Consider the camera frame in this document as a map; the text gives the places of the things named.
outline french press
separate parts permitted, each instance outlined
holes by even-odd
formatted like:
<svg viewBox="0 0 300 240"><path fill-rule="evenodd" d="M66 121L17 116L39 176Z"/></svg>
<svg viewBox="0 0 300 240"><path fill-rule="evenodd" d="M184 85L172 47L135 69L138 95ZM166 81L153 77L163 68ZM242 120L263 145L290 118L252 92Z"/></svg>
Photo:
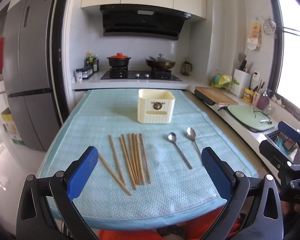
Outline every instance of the french press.
<svg viewBox="0 0 300 240"><path fill-rule="evenodd" d="M182 64L181 74L184 76L188 76L190 74L190 71L192 71L192 64L185 60Z"/></svg>

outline white countertop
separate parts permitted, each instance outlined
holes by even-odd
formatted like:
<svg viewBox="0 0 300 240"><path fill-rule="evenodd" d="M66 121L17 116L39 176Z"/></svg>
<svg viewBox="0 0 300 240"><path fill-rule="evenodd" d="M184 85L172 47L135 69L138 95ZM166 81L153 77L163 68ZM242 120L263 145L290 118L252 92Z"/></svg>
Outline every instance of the white countertop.
<svg viewBox="0 0 300 240"><path fill-rule="evenodd" d="M189 90L194 93L196 86L208 87L207 84L203 82L195 81L191 76L182 76L181 74L174 74L182 81L166 81L166 80L133 80L133 79L117 79L117 80L101 80L101 77L106 73L106 70L95 73L88 80L83 80L82 82L74 82L72 84L73 90L88 90L88 89L101 89L101 88L154 88L154 89L179 89L179 90ZM231 97L239 103L239 105L251 105L238 98L231 93L226 93L227 96ZM265 132L254 133L240 124L235 120L229 112L226 110L220 110L223 105L214 104L213 106L207 105L211 110L213 110L217 115L219 115L257 154L257 156L263 161L267 168L271 171L273 176L280 183L278 178L277 169L272 166L272 164L259 152L259 144L261 141L266 140L265 134L271 133L276 130L276 127L272 130Z"/></svg>

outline window frame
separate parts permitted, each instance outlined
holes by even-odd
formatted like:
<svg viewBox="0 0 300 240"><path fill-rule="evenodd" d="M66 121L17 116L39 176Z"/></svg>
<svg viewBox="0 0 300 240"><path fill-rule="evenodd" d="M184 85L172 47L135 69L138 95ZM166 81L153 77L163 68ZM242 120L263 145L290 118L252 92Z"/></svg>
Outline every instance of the window frame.
<svg viewBox="0 0 300 240"><path fill-rule="evenodd" d="M275 95L276 98L281 99L282 104L286 106L286 110L289 111L298 121L300 121L300 108L277 93L282 70L285 31L283 29L283 20L279 0L271 0L271 4L274 14L274 21L277 24L277 28L275 30L276 39L274 40L273 63L268 88L272 90L271 96Z"/></svg>

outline red pot lid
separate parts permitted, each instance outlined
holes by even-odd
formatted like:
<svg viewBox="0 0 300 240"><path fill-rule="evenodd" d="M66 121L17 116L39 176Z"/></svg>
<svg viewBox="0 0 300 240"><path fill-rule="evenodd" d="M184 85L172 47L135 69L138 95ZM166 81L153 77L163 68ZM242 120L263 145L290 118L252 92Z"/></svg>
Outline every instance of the red pot lid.
<svg viewBox="0 0 300 240"><path fill-rule="evenodd" d="M126 55L122 55L122 53L117 53L117 55L111 56L112 58L128 58Z"/></svg>

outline green cutting board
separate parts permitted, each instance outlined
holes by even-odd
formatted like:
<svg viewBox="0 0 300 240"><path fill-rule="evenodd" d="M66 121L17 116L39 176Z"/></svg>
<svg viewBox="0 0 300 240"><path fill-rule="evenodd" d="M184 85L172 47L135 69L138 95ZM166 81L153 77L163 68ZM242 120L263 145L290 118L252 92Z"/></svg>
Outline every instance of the green cutting board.
<svg viewBox="0 0 300 240"><path fill-rule="evenodd" d="M275 127L275 123L260 123L261 120L270 119L262 114L259 108L252 106L228 106L229 112L241 123L253 128L256 131L262 132Z"/></svg>

